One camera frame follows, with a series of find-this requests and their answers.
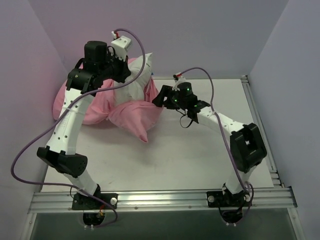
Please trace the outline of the pink floral pillowcase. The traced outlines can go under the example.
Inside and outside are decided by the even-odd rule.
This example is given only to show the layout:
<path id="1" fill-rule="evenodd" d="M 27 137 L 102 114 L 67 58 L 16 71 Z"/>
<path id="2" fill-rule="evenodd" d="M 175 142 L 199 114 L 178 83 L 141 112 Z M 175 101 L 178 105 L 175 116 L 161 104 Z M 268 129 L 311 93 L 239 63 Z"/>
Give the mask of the pink floral pillowcase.
<path id="1" fill-rule="evenodd" d="M 99 92 L 89 105 L 82 123 L 95 125 L 109 120 L 115 126 L 127 130 L 147 143 L 147 131 L 155 126 L 163 111 L 152 103 L 158 93 L 152 78 L 149 78 L 144 85 L 142 100 L 129 100 L 116 105 L 115 90 Z"/>

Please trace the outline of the white pillow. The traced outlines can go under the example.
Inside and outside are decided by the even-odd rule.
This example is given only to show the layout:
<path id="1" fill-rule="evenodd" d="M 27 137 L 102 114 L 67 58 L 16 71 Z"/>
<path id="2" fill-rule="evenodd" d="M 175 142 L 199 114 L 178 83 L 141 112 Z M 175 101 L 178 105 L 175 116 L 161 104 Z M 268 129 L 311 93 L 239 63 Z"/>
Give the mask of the white pillow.
<path id="1" fill-rule="evenodd" d="M 118 106 L 120 104 L 144 100 L 145 99 L 145 88 L 148 85 L 151 75 L 152 75 L 152 65 L 153 65 L 153 53 L 145 54 L 145 64 L 142 73 L 139 77 L 131 84 L 115 89 L 113 91 L 114 104 Z M 143 63 L 143 56 L 137 58 L 131 58 L 128 60 L 128 68 L 131 75 L 125 79 L 125 82 L 130 82 L 140 71 Z"/>

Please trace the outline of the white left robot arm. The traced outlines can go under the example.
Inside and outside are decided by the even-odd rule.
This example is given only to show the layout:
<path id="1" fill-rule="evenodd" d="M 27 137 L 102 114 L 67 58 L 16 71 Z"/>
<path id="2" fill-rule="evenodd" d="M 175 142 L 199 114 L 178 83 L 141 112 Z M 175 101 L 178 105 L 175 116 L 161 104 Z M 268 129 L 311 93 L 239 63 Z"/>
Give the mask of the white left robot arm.
<path id="1" fill-rule="evenodd" d="M 37 150 L 37 156 L 65 175 L 84 195 L 83 204 L 90 210 L 100 206 L 101 197 L 95 193 L 98 185 L 89 175 L 88 158 L 76 152 L 78 136 L 89 105 L 101 88 L 104 80 L 124 83 L 131 75 L 128 67 L 128 50 L 131 41 L 124 37 L 110 44 L 89 41 L 84 46 L 84 58 L 69 72 L 64 100 L 52 136 L 45 147 Z"/>

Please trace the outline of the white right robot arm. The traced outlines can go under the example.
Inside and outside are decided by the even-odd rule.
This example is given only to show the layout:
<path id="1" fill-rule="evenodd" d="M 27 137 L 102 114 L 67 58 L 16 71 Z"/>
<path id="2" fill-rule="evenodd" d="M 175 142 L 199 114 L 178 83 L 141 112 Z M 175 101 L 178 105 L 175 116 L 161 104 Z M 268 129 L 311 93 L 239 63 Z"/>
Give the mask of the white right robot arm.
<path id="1" fill-rule="evenodd" d="M 191 123 L 221 134 L 234 171 L 223 185 L 222 200 L 230 207 L 238 203 L 239 193 L 246 190 L 252 172 L 267 156 L 259 127 L 255 123 L 237 122 L 216 111 L 212 102 L 198 99 L 190 82 L 163 85 L 152 103 L 159 108 L 183 110 Z"/>

